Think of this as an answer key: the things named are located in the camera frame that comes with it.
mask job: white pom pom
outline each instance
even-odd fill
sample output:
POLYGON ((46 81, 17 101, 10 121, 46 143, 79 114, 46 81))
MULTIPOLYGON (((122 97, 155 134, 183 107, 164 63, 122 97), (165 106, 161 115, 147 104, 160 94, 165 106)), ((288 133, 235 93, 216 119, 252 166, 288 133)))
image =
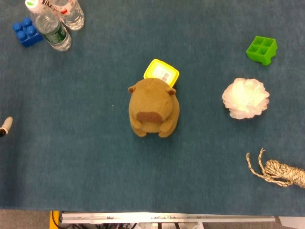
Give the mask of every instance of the white pom pom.
POLYGON ((253 118, 267 109, 269 95, 258 80, 237 78, 225 89, 223 102, 232 118, 253 118))

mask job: plastic bottle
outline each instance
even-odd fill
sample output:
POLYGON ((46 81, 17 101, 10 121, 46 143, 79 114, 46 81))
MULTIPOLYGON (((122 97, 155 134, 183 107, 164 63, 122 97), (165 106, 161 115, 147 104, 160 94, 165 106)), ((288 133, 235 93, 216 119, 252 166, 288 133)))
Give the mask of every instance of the plastic bottle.
POLYGON ((54 49, 66 51, 71 47, 71 36, 50 8, 39 0, 26 0, 25 5, 30 10, 36 28, 54 49))
POLYGON ((71 30, 80 30, 85 24, 84 13, 77 0, 49 0, 62 22, 71 30))

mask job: blue toy block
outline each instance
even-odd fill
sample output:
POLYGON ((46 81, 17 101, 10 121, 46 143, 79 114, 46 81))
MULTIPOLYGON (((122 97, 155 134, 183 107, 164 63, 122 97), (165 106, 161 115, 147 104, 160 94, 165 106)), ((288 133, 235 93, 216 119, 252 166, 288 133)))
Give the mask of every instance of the blue toy block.
POLYGON ((29 47, 43 39, 30 18, 24 18, 22 23, 14 23, 13 29, 24 47, 29 47))

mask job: yellow container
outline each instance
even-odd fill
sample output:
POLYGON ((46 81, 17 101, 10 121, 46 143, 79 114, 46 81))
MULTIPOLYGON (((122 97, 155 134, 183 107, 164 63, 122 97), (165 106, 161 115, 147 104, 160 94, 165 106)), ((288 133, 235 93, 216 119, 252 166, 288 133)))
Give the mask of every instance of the yellow container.
POLYGON ((179 72, 177 69, 158 59, 154 59, 144 73, 144 79, 158 78, 166 82, 170 87, 174 86, 178 77, 179 72))

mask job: rope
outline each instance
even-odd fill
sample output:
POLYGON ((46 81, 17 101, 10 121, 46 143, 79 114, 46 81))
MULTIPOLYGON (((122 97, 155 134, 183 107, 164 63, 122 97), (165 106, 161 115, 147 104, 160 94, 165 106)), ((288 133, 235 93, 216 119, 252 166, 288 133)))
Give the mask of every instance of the rope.
POLYGON ((296 167, 291 167, 286 164, 280 164, 276 160, 267 161, 266 166, 264 167, 262 164, 262 156, 264 151, 264 149, 261 149, 258 156, 258 164, 262 170, 262 175, 256 173, 253 170, 250 162, 250 153, 246 154, 248 167, 254 175, 264 179, 267 182, 275 183, 282 187, 287 187, 292 184, 295 184, 305 188, 305 170, 296 167))

